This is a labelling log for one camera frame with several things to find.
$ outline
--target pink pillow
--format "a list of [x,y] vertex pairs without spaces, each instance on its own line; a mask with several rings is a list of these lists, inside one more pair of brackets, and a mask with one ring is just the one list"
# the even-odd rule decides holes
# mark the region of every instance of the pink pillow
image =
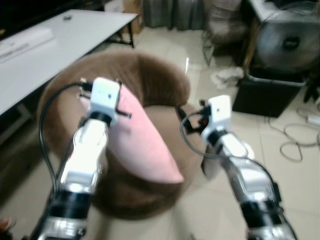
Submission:
[[[90,101],[81,97],[87,111]],[[122,85],[118,109],[131,113],[131,119],[118,117],[116,125],[108,132],[108,148],[119,162],[133,175],[141,179],[163,184],[184,181],[176,161],[159,132],[148,118],[138,99]]]

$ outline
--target black bin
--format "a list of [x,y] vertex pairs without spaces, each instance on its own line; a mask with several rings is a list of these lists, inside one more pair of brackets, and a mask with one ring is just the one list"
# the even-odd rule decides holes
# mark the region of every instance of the black bin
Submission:
[[305,84],[301,74],[251,67],[240,83],[232,110],[277,118]]

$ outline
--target round ottoman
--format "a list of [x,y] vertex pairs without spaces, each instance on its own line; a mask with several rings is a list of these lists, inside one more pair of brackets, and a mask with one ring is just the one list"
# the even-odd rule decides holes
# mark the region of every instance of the round ottoman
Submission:
[[[177,66],[145,53],[135,50],[94,53],[70,65],[48,84],[38,105],[38,116],[58,89],[81,78],[93,81],[96,77],[119,80],[138,98],[171,151],[184,182],[160,184],[140,179],[126,171],[107,150],[107,170],[100,178],[93,202],[103,212],[124,219],[142,219],[163,212],[189,187],[203,160],[184,143],[175,111],[175,106],[183,105],[187,113],[195,111],[187,104],[190,83]],[[44,134],[58,157],[63,155],[81,117],[86,114],[77,92],[79,89],[75,88],[62,93],[46,116]],[[197,134],[189,140],[205,150]]]

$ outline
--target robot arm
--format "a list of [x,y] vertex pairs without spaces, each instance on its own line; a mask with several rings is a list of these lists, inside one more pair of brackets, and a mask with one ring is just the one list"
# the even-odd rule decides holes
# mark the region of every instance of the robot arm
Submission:
[[203,141],[216,150],[214,157],[219,157],[210,159],[208,156],[204,160],[204,174],[211,178],[217,167],[215,164],[222,166],[246,221],[248,240],[297,240],[280,206],[278,185],[267,170],[255,161],[252,148],[227,132],[231,117],[230,97],[214,97],[208,104],[199,111],[202,115],[199,123],[205,125],[197,129]]
[[58,191],[49,199],[30,240],[78,240],[86,234],[109,126],[117,122],[119,114],[131,116],[117,110],[120,87],[101,77],[94,80],[87,120],[73,136],[72,154],[57,177]]

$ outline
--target cardboard box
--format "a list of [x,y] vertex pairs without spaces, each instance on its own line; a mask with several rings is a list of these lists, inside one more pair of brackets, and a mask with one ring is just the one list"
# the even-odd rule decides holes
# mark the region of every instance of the cardboard box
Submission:
[[105,12],[123,13],[125,11],[123,0],[111,0],[104,5]]
[[[139,14],[132,22],[132,33],[139,34],[144,29],[144,19],[142,11],[141,0],[123,0],[124,12],[131,14]],[[124,32],[128,33],[127,27],[124,28]]]

